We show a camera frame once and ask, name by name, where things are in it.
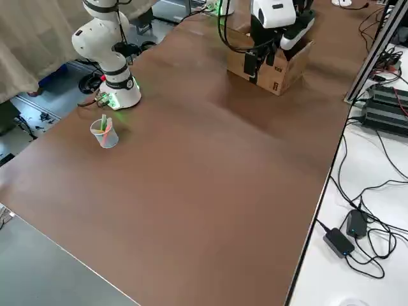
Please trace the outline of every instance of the metal frame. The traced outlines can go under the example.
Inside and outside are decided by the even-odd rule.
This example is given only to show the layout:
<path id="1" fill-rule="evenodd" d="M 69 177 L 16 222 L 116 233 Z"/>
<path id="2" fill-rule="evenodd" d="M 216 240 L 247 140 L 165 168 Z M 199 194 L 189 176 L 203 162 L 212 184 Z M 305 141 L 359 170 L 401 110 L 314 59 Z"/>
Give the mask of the metal frame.
<path id="1" fill-rule="evenodd" d="M 368 53 L 363 66 L 358 72 L 357 77 L 354 79 L 351 89 L 347 93 L 344 101 L 352 103 L 358 97 L 358 94 L 367 81 L 375 63 L 392 39 L 395 30 L 397 29 L 407 10 L 408 0 L 398 0 L 393 11 L 391 12 L 390 17 L 388 17 L 387 23 L 384 25 L 377 39 L 374 41 L 371 50 Z"/>

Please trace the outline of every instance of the cardboard box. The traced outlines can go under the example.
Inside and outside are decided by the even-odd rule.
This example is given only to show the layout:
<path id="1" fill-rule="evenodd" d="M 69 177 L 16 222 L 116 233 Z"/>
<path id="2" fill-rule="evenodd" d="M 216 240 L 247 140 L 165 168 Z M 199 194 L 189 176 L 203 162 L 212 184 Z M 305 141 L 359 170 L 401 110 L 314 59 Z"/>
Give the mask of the cardboard box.
<path id="1" fill-rule="evenodd" d="M 227 29 L 228 41 L 233 46 L 253 46 L 252 38 L 243 32 Z M 273 66 L 264 62 L 258 71 L 258 86 L 280 96 L 290 85 L 298 80 L 309 61 L 312 40 L 302 38 L 291 50 L 278 49 Z M 245 54 L 236 53 L 227 48 L 227 69 L 242 78 L 249 79 L 244 73 Z"/>

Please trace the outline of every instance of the desk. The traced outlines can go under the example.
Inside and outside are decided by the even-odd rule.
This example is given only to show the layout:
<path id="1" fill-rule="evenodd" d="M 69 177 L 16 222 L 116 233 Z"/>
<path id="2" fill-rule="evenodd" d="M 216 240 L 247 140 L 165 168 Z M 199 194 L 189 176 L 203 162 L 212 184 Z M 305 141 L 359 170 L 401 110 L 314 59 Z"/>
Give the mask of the desk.
<path id="1" fill-rule="evenodd" d="M 396 51 L 403 51 L 401 58 L 402 71 L 408 71 L 408 52 L 404 47 L 396 47 Z M 374 84 L 367 80 L 364 90 Z M 408 85 L 397 80 L 386 86 L 408 91 Z M 360 110 L 352 109 L 350 117 L 360 116 Z M 408 140 L 399 136 L 381 133 L 384 144 L 391 160 L 408 173 Z M 401 180 L 384 155 L 383 148 L 377 135 L 370 129 L 351 125 L 346 128 L 348 155 L 342 169 L 342 185 L 350 197 L 354 198 L 361 190 L 368 186 L 375 186 L 388 179 Z M 339 164 L 344 157 L 344 143 L 337 154 L 333 167 L 333 177 L 337 179 Z M 378 191 L 367 192 L 364 199 L 369 209 L 383 222 L 408 228 L 408 206 L 406 196 L 408 186 L 386 187 Z M 317 218 L 329 227 L 338 227 L 350 210 L 350 206 L 343 200 L 332 182 L 328 184 L 323 196 L 320 212 Z M 352 271 L 344 260 L 339 260 L 323 242 L 324 231 L 318 225 L 313 229 L 309 246 L 300 269 L 290 306 L 328 305 L 337 306 L 346 298 L 359 298 L 369 306 L 405 306 L 408 286 L 408 245 L 398 241 L 395 252 L 381 265 L 385 269 L 383 280 L 369 279 Z M 386 250 L 386 242 L 380 241 Z M 379 271 L 369 265 L 366 270 L 378 275 Z"/>
<path id="2" fill-rule="evenodd" d="M 135 62 L 114 149 L 89 132 L 102 111 L 76 109 L 0 169 L 0 201 L 143 306 L 282 305 L 364 58 L 341 47 L 370 13 L 316 10 L 281 97 L 227 73 L 214 18 L 183 22 Z M 320 40 L 339 20 L 353 32 Z"/>

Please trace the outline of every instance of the white table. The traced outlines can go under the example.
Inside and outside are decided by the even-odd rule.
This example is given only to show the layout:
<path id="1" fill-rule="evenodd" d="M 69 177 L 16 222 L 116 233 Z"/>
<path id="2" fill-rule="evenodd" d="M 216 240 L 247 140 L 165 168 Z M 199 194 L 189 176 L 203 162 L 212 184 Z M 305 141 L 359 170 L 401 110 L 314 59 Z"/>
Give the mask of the white table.
<path id="1" fill-rule="evenodd" d="M 408 52 L 404 53 L 402 62 L 403 76 L 408 78 Z M 401 80 L 389 85 L 408 91 L 408 85 Z M 353 108 L 350 116 L 360 116 L 360 110 Z M 408 175 L 408 138 L 382 132 L 380 134 L 391 160 Z M 356 197 L 363 188 L 379 185 L 388 179 L 403 180 L 386 159 L 375 132 L 361 125 L 349 125 L 344 135 L 348 155 L 342 168 L 341 182 L 350 198 Z M 331 174 L 336 180 L 344 152 L 342 142 Z M 408 185 L 368 191 L 364 195 L 364 200 L 367 207 L 383 222 L 408 229 Z M 338 228 L 350 209 L 334 183 L 329 182 L 317 218 L 329 228 Z M 357 298 L 368 306 L 407 305 L 408 243 L 398 239 L 394 253 L 388 259 L 379 261 L 385 270 L 385 278 L 376 280 L 351 270 L 346 261 L 339 259 L 325 244 L 324 234 L 323 228 L 316 223 L 290 306 L 335 306 L 346 298 Z M 376 238 L 374 243 L 381 248 L 380 250 L 386 252 L 387 241 Z M 365 250 L 370 250 L 366 238 L 361 241 L 361 245 Z M 362 261 L 368 259 L 363 259 L 357 253 L 360 252 L 357 250 L 353 253 L 356 259 Z M 354 266 L 368 273 L 380 274 L 380 271 L 371 264 Z"/>

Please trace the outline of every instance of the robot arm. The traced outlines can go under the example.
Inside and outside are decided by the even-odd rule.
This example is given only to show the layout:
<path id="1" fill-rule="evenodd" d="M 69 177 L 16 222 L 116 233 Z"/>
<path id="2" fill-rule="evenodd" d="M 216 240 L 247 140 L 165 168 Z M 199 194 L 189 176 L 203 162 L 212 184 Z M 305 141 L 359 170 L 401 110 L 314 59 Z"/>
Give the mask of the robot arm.
<path id="1" fill-rule="evenodd" d="M 277 48 L 290 50 L 314 23 L 313 0 L 251 0 L 251 38 L 244 72 L 256 82 L 263 62 L 273 66 Z"/>
<path id="2" fill-rule="evenodd" d="M 141 95 L 135 78 L 125 57 L 112 51 L 129 32 L 129 20 L 119 11 L 117 0 L 82 1 L 94 18 L 72 36 L 74 49 L 81 56 L 98 62 L 106 77 L 99 89 L 107 94 L 110 107 L 117 110 L 137 104 Z"/>

